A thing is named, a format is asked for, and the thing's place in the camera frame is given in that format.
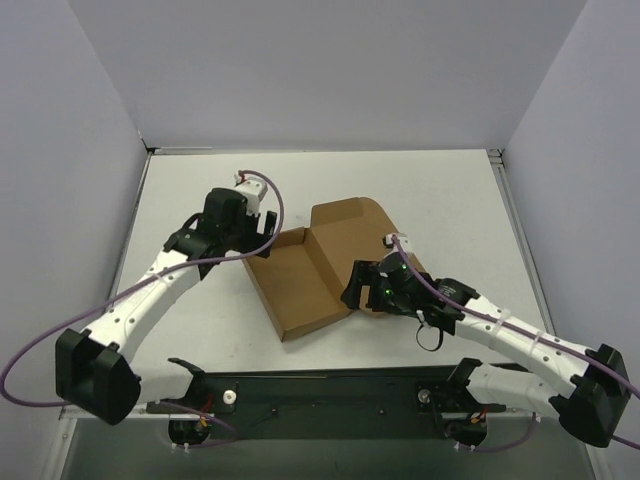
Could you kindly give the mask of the brown cardboard box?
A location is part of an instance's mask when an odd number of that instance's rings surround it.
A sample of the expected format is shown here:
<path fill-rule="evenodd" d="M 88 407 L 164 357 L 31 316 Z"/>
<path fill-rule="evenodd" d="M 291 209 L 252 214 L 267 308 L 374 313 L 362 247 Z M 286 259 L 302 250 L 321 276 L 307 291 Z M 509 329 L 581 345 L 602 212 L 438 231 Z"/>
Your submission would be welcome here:
<path fill-rule="evenodd" d="M 383 207 L 368 197 L 317 204 L 310 225 L 278 235 L 267 258 L 244 261 L 274 330 L 283 342 L 345 317 L 340 301 L 356 260 L 378 261 L 383 238 L 396 233 Z"/>

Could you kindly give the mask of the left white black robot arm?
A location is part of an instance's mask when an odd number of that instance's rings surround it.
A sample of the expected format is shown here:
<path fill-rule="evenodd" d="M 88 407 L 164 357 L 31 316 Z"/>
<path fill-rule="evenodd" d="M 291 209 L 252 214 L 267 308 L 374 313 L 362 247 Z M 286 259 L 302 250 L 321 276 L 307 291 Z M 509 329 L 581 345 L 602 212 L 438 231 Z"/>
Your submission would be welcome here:
<path fill-rule="evenodd" d="M 141 403 L 170 399 L 183 411 L 199 408 L 205 387 L 195 380 L 198 367 L 178 358 L 139 370 L 131 363 L 166 312 L 229 252 L 268 256 L 278 222 L 274 212 L 260 214 L 267 190 L 256 177 L 212 189 L 203 210 L 170 235 L 139 290 L 123 295 L 82 331 L 65 330 L 55 344 L 58 396 L 109 425 Z"/>

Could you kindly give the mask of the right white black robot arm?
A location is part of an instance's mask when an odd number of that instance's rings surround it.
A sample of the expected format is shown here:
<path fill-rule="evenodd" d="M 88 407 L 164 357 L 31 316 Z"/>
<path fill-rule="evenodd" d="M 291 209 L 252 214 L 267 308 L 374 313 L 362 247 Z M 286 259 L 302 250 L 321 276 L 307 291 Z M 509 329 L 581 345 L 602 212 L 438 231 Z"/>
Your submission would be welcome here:
<path fill-rule="evenodd" d="M 574 438 L 607 447 L 632 395 L 621 353 L 564 341 L 519 320 L 455 279 L 432 279 L 393 251 L 380 261 L 356 260 L 342 302 L 413 317 L 421 325 L 483 345 L 519 365 L 508 370 L 464 359 L 450 377 L 474 404 L 503 405 L 547 415 Z"/>

